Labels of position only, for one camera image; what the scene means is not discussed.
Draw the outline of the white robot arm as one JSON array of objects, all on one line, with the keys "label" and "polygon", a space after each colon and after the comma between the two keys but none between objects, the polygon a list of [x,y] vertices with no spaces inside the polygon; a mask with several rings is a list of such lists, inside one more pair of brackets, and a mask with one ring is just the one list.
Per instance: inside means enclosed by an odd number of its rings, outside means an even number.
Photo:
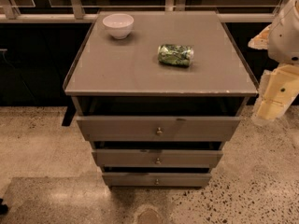
[{"label": "white robot arm", "polygon": [[266,49],[278,62],[273,71],[263,72],[253,107],[252,121],[263,126],[281,118],[299,94],[299,0],[290,0],[248,46]]}]

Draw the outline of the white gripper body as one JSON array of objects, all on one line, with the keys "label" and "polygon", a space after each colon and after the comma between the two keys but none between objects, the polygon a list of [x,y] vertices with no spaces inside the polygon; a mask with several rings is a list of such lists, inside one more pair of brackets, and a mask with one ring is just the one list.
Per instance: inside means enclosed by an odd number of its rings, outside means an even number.
[{"label": "white gripper body", "polygon": [[280,64],[271,73],[270,84],[276,90],[299,90],[299,65]]}]

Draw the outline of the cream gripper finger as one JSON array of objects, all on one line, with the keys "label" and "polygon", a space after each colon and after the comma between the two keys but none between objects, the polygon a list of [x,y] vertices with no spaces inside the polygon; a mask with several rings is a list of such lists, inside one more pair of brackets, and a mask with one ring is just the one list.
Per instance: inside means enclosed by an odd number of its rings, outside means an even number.
[{"label": "cream gripper finger", "polygon": [[281,118],[299,95],[299,90],[276,90],[270,84],[272,72],[268,70],[263,72],[259,86],[259,97],[253,107],[251,119],[254,124],[259,126],[264,126]]},{"label": "cream gripper finger", "polygon": [[268,49],[268,36],[270,32],[270,25],[266,26],[256,36],[254,36],[248,43],[252,49]]}]

